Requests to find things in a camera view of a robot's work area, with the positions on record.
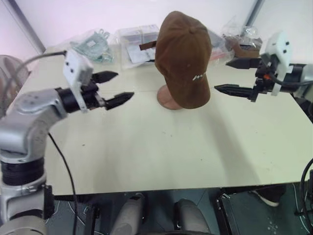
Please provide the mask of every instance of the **table surface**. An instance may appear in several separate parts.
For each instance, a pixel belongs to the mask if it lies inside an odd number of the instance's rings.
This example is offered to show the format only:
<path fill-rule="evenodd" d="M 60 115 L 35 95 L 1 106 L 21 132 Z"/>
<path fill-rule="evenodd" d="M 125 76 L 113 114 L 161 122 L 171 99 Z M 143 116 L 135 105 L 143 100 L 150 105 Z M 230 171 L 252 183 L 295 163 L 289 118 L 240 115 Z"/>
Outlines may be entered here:
<path fill-rule="evenodd" d="M 67 87 L 64 59 L 45 58 L 21 93 Z M 211 99 L 201 108 L 170 111 L 156 99 L 165 84 L 154 65 L 121 70 L 100 85 L 100 95 L 135 92 L 124 105 L 76 112 L 52 127 L 72 172 L 77 194 L 266 185 L 299 181 L 313 157 L 313 125 L 289 94 L 260 94 L 257 102 L 231 97 L 214 85 L 252 87 L 255 70 L 209 66 Z M 57 195 L 72 194 L 62 159 L 50 140 L 47 183 Z"/>

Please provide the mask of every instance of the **brown baseball cap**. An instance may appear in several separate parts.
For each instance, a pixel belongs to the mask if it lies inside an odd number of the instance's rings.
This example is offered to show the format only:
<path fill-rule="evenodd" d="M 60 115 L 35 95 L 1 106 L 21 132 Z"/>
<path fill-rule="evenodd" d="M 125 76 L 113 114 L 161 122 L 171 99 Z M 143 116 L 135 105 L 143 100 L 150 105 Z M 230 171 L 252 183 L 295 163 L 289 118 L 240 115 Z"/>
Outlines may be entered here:
<path fill-rule="evenodd" d="M 200 21 L 179 11 L 164 19 L 156 41 L 155 65 L 181 107 L 195 109 L 209 101 L 206 69 L 211 51 L 207 28 Z"/>

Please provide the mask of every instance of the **white wall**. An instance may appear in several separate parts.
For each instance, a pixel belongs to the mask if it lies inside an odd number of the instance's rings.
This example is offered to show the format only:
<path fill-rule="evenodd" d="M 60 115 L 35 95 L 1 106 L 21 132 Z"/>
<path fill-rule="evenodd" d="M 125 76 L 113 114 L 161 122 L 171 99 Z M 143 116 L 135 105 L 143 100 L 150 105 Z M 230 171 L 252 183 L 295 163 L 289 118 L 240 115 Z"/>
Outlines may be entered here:
<path fill-rule="evenodd" d="M 2 1 L 0 1 L 0 54 L 12 55 L 21 60 L 38 55 Z"/>
<path fill-rule="evenodd" d="M 212 31 L 233 16 L 244 24 L 255 0 L 16 0 L 45 47 L 93 28 L 161 25 L 168 13 L 181 11 Z"/>
<path fill-rule="evenodd" d="M 294 63 L 313 63 L 313 0 L 265 0 L 254 24 L 262 39 L 285 31 Z"/>

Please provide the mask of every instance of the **cap brim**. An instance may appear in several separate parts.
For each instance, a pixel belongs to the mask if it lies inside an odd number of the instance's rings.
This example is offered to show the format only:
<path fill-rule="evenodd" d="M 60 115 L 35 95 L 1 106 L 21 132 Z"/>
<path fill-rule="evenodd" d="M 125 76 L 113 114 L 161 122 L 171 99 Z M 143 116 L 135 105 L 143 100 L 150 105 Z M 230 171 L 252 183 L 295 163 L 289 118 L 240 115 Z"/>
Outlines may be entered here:
<path fill-rule="evenodd" d="M 196 109 L 206 104 L 211 97 L 206 74 L 201 79 L 187 83 L 173 82 L 175 79 L 165 77 L 172 98 L 185 109 Z"/>

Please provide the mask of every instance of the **dark floor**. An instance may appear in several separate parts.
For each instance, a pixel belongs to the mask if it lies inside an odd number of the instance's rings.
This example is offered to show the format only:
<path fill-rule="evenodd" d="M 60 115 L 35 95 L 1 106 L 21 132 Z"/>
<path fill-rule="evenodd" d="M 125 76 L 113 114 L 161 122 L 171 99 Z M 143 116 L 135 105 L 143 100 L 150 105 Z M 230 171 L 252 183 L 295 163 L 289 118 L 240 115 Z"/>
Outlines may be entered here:
<path fill-rule="evenodd" d="M 295 185 L 297 196 L 298 184 Z M 202 211 L 211 233 L 219 235 L 219 227 L 216 220 L 213 205 L 219 189 L 182 189 L 163 190 L 147 192 L 149 198 L 147 221 L 142 225 L 142 232 L 162 232 L 173 229 L 173 205 L 181 198 L 192 200 Z M 96 230 L 108 234 L 112 224 L 125 201 L 135 193 L 110 193 L 100 194 L 92 197 L 91 203 L 101 205 L 101 217 L 97 220 Z M 281 198 L 277 208 L 271 208 L 264 204 L 254 194 L 242 192 L 230 195 L 228 199 L 231 204 L 236 227 L 240 235 L 305 235 L 299 217 L 293 213 L 296 210 L 294 188 L 292 184 L 287 185 L 287 192 Z M 73 225 L 73 212 L 68 202 L 56 201 L 59 209 L 48 221 L 49 234 L 70 234 Z M 85 221 L 85 204 L 79 204 L 79 216 Z M 78 233 L 83 234 L 84 225 L 78 222 Z"/>

